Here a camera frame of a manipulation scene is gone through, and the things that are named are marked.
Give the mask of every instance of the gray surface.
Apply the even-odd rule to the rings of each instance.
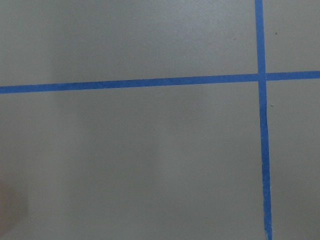
[[[0,85],[257,72],[253,0],[0,2]]]
[[[264,240],[258,85],[0,95],[3,240]]]
[[[274,240],[320,236],[320,79],[268,83]]]
[[[320,1],[265,0],[269,73],[320,70]]]

